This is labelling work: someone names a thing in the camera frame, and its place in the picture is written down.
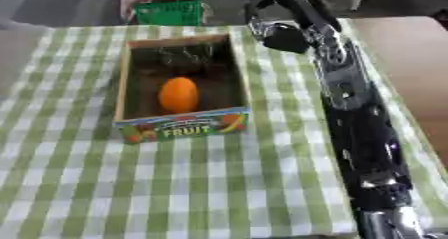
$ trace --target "green checkered tablecloth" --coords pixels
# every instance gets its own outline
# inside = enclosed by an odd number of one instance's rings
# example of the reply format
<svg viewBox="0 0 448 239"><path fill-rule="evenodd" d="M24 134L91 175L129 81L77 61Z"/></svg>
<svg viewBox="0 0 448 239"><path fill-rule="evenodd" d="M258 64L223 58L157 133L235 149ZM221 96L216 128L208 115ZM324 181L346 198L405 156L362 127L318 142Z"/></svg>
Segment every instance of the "green checkered tablecloth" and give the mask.
<svg viewBox="0 0 448 239"><path fill-rule="evenodd" d="M123 144L111 125L124 41L228 31L253 108L247 132ZM448 227L442 166L389 83L368 70L401 135L423 226ZM0 106L0 235L356 233L318 94L307 56L266 49L244 27L47 30Z"/></svg>

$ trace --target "metal component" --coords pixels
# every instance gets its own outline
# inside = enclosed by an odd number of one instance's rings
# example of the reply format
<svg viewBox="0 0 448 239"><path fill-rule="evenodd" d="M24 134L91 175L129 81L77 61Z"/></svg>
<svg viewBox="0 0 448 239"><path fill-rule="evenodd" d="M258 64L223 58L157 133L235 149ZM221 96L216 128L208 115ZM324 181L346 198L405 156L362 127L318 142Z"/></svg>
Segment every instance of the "metal component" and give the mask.
<svg viewBox="0 0 448 239"><path fill-rule="evenodd" d="M360 212L365 239L421 239L421 229L412 207Z"/></svg>
<svg viewBox="0 0 448 239"><path fill-rule="evenodd" d="M423 238L398 136L359 48L340 33L339 23L319 0L276 2L291 11L300 28L266 24L255 10L246 9L249 28L269 48L302 53L313 47L334 153L361 236Z"/></svg>

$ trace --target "open box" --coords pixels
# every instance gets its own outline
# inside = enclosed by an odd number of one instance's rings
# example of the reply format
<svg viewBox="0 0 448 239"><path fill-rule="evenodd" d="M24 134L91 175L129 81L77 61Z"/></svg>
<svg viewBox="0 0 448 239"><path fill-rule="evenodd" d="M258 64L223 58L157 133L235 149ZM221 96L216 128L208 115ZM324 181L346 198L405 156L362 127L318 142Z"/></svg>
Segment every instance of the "open box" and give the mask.
<svg viewBox="0 0 448 239"><path fill-rule="evenodd" d="M159 103L162 85L187 77L197 86L194 112ZM228 35L130 41L121 63L114 124L129 143L241 131L250 108Z"/></svg>

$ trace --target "table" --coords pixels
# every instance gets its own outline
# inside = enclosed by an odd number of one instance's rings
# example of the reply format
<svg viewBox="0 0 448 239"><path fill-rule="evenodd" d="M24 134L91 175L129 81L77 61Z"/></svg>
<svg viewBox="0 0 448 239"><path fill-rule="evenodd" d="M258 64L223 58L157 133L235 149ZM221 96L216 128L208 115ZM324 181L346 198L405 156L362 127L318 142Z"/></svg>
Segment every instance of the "table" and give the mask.
<svg viewBox="0 0 448 239"><path fill-rule="evenodd" d="M383 62L384 71L448 167L448 104L441 101L448 99L444 80L448 32L429 17L354 19L353 24ZM0 60L7 60L0 68L0 99L7 94L40 35L0 31ZM418 87L412 77L419 77Z"/></svg>
<svg viewBox="0 0 448 239"><path fill-rule="evenodd" d="M74 237L123 231L161 236L167 230L175 238L191 232L200 238L353 233L325 150L322 110L314 109L320 102L313 67L306 56L261 47L244 27L230 30L252 96L256 126L250 126L249 133L140 148L123 146L113 135L109 110L115 94L107 86L114 85L111 76L125 37L227 30L121 27L48 32L41 41L48 49L41 46L35 53L15 88L21 98L10 98L1 107L6 126L0 138L7 144L0 162L0 200L3 207L11 205L0 208L2 233L32 236L42 228L45 235ZM369 71L380 91L388 93L385 101L395 108L391 114L406 138L403 147L412 148L411 170L421 175L414 182L425 203L418 210L423 215L431 212L424 215L425 227L435 228L435 221L444 228L446 206L434 196L440 192L440 199L446 199L448 190L435 171L434 176L428 174L434 168L425 155L429 151L421 148L413 125L400 113L397 96L377 72ZM27 106L33 96L37 99Z"/></svg>

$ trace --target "orange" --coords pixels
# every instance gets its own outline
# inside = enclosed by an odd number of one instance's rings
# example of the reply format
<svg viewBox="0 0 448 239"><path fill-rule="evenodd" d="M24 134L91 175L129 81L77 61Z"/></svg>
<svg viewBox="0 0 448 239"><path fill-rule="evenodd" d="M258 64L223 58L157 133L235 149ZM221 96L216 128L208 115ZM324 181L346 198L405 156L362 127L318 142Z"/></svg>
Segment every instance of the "orange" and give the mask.
<svg viewBox="0 0 448 239"><path fill-rule="evenodd" d="M196 84L186 77L168 80L159 92L160 105L172 113L188 113L196 109L199 94Z"/></svg>

